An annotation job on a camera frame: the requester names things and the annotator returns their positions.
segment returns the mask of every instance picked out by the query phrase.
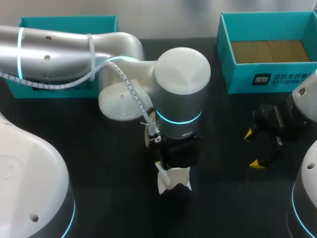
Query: open box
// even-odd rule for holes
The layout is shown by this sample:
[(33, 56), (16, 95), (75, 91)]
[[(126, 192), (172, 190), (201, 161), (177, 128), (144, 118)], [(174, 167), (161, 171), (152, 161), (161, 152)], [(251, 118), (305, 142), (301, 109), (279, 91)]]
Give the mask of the open box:
[[(19, 27), (78, 34), (103, 34), (119, 31), (116, 16), (22, 17)], [(97, 98), (98, 81), (86, 81), (64, 90), (41, 90), (6, 80), (15, 98)]]
[(228, 93), (292, 92), (317, 69), (317, 15), (223, 13), (217, 48)]

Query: white wall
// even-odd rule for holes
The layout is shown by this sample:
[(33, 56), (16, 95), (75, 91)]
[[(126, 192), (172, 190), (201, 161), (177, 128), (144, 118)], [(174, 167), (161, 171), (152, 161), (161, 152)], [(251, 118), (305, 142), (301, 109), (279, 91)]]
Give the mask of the white wall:
[(0, 0), (0, 24), (21, 16), (107, 15), (139, 38), (215, 36), (221, 12), (310, 10), (315, 0)]

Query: logo on box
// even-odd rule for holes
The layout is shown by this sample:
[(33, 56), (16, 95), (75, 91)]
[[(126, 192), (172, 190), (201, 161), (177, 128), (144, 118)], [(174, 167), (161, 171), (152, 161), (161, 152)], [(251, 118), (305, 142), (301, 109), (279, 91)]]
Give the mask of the logo on box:
[(252, 85), (267, 85), (270, 78), (270, 73), (257, 73), (254, 75)]

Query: screw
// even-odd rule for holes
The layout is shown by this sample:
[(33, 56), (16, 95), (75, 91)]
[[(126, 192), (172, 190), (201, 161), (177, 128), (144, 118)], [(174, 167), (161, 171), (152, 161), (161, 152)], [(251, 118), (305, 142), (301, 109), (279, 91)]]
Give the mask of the screw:
[(303, 95), (305, 93), (305, 88), (301, 88), (298, 93), (299, 95)]

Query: cable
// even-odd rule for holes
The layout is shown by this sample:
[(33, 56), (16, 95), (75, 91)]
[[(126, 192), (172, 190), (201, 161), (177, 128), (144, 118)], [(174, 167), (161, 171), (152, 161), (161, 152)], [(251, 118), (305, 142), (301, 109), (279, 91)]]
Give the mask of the cable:
[[(91, 71), (92, 72), (96, 72), (95, 71), (95, 67), (96, 67), (96, 56), (95, 56), (95, 45), (94, 45), (94, 39), (93, 36), (91, 34), (87, 34), (88, 37), (88, 43), (89, 43), (89, 49), (90, 49), (90, 54), (91, 54)], [(90, 78), (90, 81), (94, 81), (95, 80), (95, 74), (93, 73), (93, 75)]]
[(3, 72), (0, 72), (0, 77), (2, 77), (4, 79), (11, 80), (11, 81), (14, 81), (16, 83), (20, 83), (20, 84), (29, 86), (29, 87), (35, 87), (35, 88), (40, 88), (40, 89), (50, 89), (50, 90), (61, 90), (61, 89), (75, 87), (75, 86), (87, 81), (92, 76), (92, 74), (95, 74), (101, 68), (103, 68), (105, 66), (108, 66), (108, 67), (112, 68), (116, 72), (118, 77), (128, 87), (128, 89), (129, 89), (131, 95), (133, 96), (135, 102), (139, 106), (139, 109), (141, 110), (145, 121), (149, 125), (149, 133), (150, 133), (150, 135), (154, 135), (156, 126), (155, 126), (154, 122), (150, 119), (149, 115), (147, 114), (140, 97), (138, 96), (137, 92), (134, 89), (133, 84), (130, 82), (130, 80), (127, 78), (127, 76), (124, 74), (124, 72), (116, 64), (114, 64), (113, 62), (110, 62), (110, 60), (111, 59), (108, 59), (108, 60), (104, 61), (103, 63), (99, 64), (97, 67), (94, 68), (94, 71), (91, 71), (91, 72), (87, 73), (84, 77), (82, 77), (82, 78), (80, 78), (80, 79), (78, 79), (76, 81), (73, 81), (73, 82), (70, 82), (70, 83), (66, 83), (66, 84), (61, 84), (61, 85), (49, 85), (49, 84), (32, 82), (32, 81), (25, 80), (25, 79), (22, 79), (22, 78), (18, 78), (18, 77), (15, 77), (13, 75), (9, 75), (9, 74), (3, 73)]

